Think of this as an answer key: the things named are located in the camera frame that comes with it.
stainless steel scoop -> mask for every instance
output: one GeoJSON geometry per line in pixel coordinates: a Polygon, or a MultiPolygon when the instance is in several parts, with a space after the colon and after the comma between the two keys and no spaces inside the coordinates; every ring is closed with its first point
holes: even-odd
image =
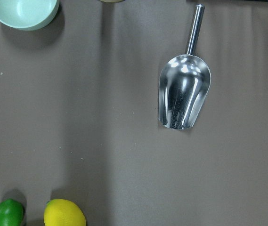
{"type": "Polygon", "coordinates": [[[186,54],[170,60],[161,71],[159,120],[171,129],[187,129],[194,125],[210,86],[207,64],[193,55],[204,8],[201,4],[195,6],[186,54]]]}

mint bowl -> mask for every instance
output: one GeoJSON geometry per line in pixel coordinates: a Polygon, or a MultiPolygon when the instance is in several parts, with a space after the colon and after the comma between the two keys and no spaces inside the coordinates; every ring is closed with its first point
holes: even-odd
{"type": "Polygon", "coordinates": [[[0,0],[0,22],[19,30],[38,30],[55,17],[59,0],[0,0]]]}

lime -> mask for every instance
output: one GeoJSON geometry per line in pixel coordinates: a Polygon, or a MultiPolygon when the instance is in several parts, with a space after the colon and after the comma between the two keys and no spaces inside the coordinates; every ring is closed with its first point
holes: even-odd
{"type": "Polygon", "coordinates": [[[0,226],[20,226],[24,217],[21,203],[7,199],[0,203],[0,226]]]}
{"type": "Polygon", "coordinates": [[[44,223],[45,226],[86,226],[86,218],[74,202],[53,199],[45,208],[44,223]]]}

gray surface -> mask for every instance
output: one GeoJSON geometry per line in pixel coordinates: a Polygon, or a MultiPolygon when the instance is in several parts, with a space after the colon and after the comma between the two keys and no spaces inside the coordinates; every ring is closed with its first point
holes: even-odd
{"type": "Polygon", "coordinates": [[[195,2],[64,0],[39,31],[0,24],[0,201],[28,226],[51,198],[90,226],[268,226],[268,3],[198,2],[212,84],[184,132],[157,90],[195,2]]]}

